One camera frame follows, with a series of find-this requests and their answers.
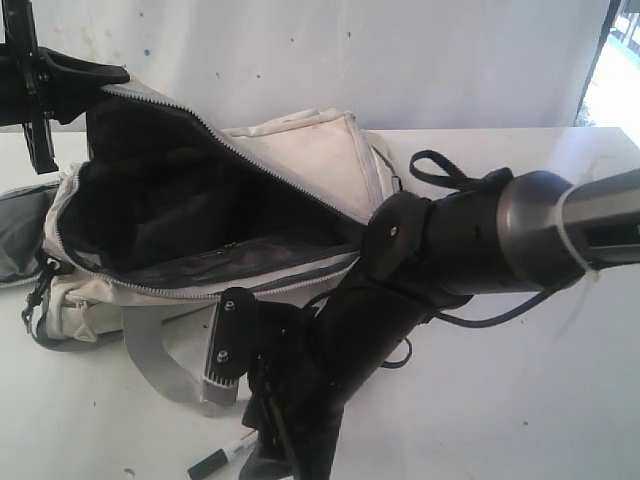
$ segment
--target white bag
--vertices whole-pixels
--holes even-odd
[[[45,222],[45,252],[73,272],[54,277],[32,330],[58,350],[124,330],[152,385],[197,405],[199,379],[166,353],[161,323],[232,286],[328,288],[397,177],[348,112],[221,131],[138,82],[104,90],[113,97],[87,113],[90,161],[62,180]]]

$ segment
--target bolt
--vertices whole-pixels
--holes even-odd
[[[229,352],[226,350],[220,350],[218,352],[218,356],[216,357],[216,362],[218,363],[227,363],[229,361]]]

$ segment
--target white table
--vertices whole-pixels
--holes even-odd
[[[431,148],[470,175],[502,165],[545,168],[577,181],[640,166],[618,129],[381,132],[408,178]],[[85,157],[83,134],[54,136],[62,163]],[[38,180],[20,134],[0,135],[0,188]],[[579,312],[583,284],[489,330],[442,322],[412,335],[414,357],[379,371],[348,404],[334,480],[640,478],[640,269],[605,272]],[[19,318],[29,288],[0,290],[0,471],[3,478],[188,478],[186,468],[235,440],[240,413],[208,419],[160,397],[121,343],[84,354],[35,345]],[[526,296],[474,299],[482,318]],[[174,328],[183,358],[198,355],[202,322]],[[234,479],[240,463],[216,479]]]

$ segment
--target black cable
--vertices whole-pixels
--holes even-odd
[[[388,360],[385,362],[382,362],[382,365],[380,365],[381,368],[387,368],[389,370],[397,370],[398,368],[402,368],[407,363],[409,363],[409,360],[411,360],[411,356],[413,355],[413,345],[411,345],[411,341],[408,338],[405,338],[404,341],[407,344],[407,347],[409,347],[409,350],[407,351],[407,355],[402,360],[399,360],[397,362],[390,362]]]
[[[549,298],[551,295],[558,293],[560,290],[563,290],[565,287],[569,286],[570,284],[572,284],[574,281],[576,281],[579,278],[579,276],[573,276],[570,278],[564,278],[561,281],[557,282],[556,284],[552,285],[549,288],[546,288],[545,290],[541,291],[540,293],[537,293],[536,295],[534,295],[533,297],[531,297],[529,300],[525,301],[524,303],[518,305],[517,307],[509,310],[506,313],[503,313],[502,315],[498,315],[496,317],[492,317],[492,318],[488,318],[486,320],[466,320],[463,318],[459,318],[459,317],[454,317],[453,315],[448,315],[446,313],[442,313],[442,312],[436,312],[433,314],[433,316],[439,320],[451,323],[453,325],[457,325],[459,327],[464,327],[464,328],[489,328],[489,327],[495,327],[497,325],[503,324],[505,322],[508,322],[509,320],[514,319],[515,317],[522,315],[525,312],[528,312],[529,310],[531,310],[533,307],[538,306],[539,304],[541,304],[543,301],[545,301],[547,298]]]

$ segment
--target gray strap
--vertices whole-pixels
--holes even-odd
[[[201,386],[188,370],[169,355],[162,342],[162,322],[170,307],[122,307],[124,343],[133,363],[165,398],[210,414]]]

